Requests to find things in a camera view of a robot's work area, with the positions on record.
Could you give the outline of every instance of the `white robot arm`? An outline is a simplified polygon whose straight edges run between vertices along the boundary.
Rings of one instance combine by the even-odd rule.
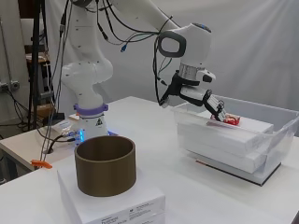
[[[174,74],[162,99],[158,99],[159,105],[166,106],[169,96],[177,95],[192,104],[204,105],[216,119],[223,121],[223,103],[215,99],[211,91],[200,88],[200,82],[209,83],[215,79],[215,76],[205,69],[211,31],[197,23],[178,27],[150,0],[103,0],[104,3],[105,1],[110,9],[111,4],[122,14],[151,24],[159,31],[156,39],[157,50],[165,57],[180,58],[180,68]],[[95,15],[86,10],[93,0],[71,0],[71,3],[74,7],[69,27],[69,42],[80,56],[80,61],[64,66],[62,81],[78,97],[76,110],[80,114],[80,126],[85,130],[85,139],[88,139],[107,134],[103,117],[107,106],[104,105],[102,97],[93,90],[93,85],[111,78],[113,69],[99,48]]]

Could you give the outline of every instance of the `white wall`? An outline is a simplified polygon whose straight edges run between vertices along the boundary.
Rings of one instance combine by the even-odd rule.
[[[1,0],[0,15],[2,17],[4,33],[7,42],[8,60],[11,67],[11,75],[14,80],[18,80],[21,88],[14,93],[16,99],[22,104],[28,102],[28,72],[25,60],[24,46],[21,36],[21,24],[18,0]],[[0,79],[2,82],[9,82],[7,72],[7,61],[4,52],[2,36],[0,34]],[[14,119],[15,113],[13,102],[9,96],[0,94],[0,122]]]
[[[54,15],[49,27],[57,31],[64,1],[48,0],[47,11]],[[216,94],[299,110],[299,1],[296,0],[154,0],[180,25],[199,22],[212,30],[213,44],[207,69],[217,76],[212,84]],[[101,23],[109,35],[105,13]],[[142,21],[128,21],[142,29],[152,29]],[[122,38],[131,32],[115,21],[115,30]],[[151,71],[153,39],[121,47],[105,42],[99,35],[102,51],[114,66],[114,76],[102,84],[107,100],[133,95],[155,101]],[[56,41],[51,52],[55,55]],[[66,53],[66,63],[72,55]],[[170,80],[179,61],[165,70]],[[74,98],[64,94],[64,110],[71,113]]]

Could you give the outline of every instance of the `red object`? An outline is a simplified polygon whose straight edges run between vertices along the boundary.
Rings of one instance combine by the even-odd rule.
[[[225,120],[223,122],[227,123],[227,124],[237,126],[240,123],[240,120],[241,120],[240,116],[232,115],[232,114],[226,114],[225,115]]]

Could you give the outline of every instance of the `cardboard tube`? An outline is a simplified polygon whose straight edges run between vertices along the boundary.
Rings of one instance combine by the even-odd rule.
[[[75,150],[78,188],[94,197],[110,197],[136,181],[135,144],[120,136],[95,137]]]

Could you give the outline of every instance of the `clear plastic bin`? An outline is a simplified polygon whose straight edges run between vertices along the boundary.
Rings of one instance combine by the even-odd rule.
[[[223,100],[228,113],[241,116],[241,122],[244,120],[248,127],[203,116],[206,113],[204,107],[188,103],[178,105],[173,110],[180,147],[225,172],[263,182],[290,151],[299,112],[226,97],[216,98]]]

